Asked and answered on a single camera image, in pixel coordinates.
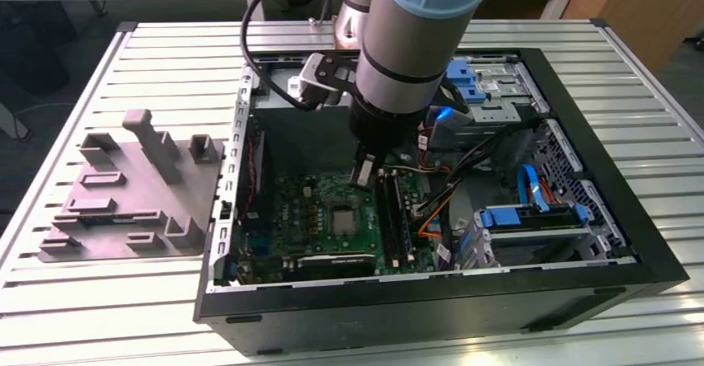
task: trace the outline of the black plastic edge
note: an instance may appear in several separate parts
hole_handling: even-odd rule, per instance
[[[608,25],[607,20],[604,20],[603,18],[589,18],[589,22],[597,28],[609,28],[611,27]]]
[[[123,21],[117,26],[117,32],[133,32],[136,30],[136,21]]]

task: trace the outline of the blue latch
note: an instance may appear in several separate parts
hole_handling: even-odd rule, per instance
[[[484,226],[485,228],[489,228],[493,226],[492,214],[488,211],[480,212],[480,218],[481,218],[481,226]]]
[[[465,60],[453,59],[449,61],[447,77],[468,103],[483,103],[487,100],[487,94],[476,88],[476,73]]]
[[[515,208],[491,208],[489,213],[496,226],[520,225],[519,211]]]
[[[587,225],[587,223],[589,223],[589,212],[587,211],[587,207],[581,204],[575,205],[575,212],[581,225]]]

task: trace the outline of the floor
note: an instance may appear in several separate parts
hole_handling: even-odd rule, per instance
[[[336,0],[333,12],[339,5]],[[72,75],[71,83],[63,90],[48,96],[31,96],[0,72],[0,101],[11,110],[23,110],[39,104],[75,103],[121,21],[239,21],[245,7],[241,1],[221,0],[108,2],[105,8],[108,15],[96,17],[88,2],[65,2],[65,11],[79,37],[71,44],[57,48]],[[320,1],[265,2],[267,18],[271,20],[304,20],[319,16],[320,10]],[[704,125],[704,52],[695,50],[693,44],[684,43],[657,78],[697,123]],[[21,115],[23,123],[32,129],[32,138],[25,143],[0,134],[0,232],[9,222],[9,213],[23,199],[69,113],[71,106],[56,105]]]

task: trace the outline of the white label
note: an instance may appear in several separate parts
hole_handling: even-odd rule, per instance
[[[417,140],[417,148],[420,150],[428,150],[428,137],[425,137],[424,135],[419,135]]]
[[[437,244],[437,255],[449,263],[449,251],[443,244]]]
[[[293,98],[300,98],[300,78],[297,76],[288,78],[288,94]]]

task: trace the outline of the blue led light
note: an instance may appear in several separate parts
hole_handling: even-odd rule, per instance
[[[440,114],[437,115],[436,117],[436,121],[440,121],[443,119],[445,119],[449,114],[452,113],[452,108],[445,106],[444,108],[440,109]]]

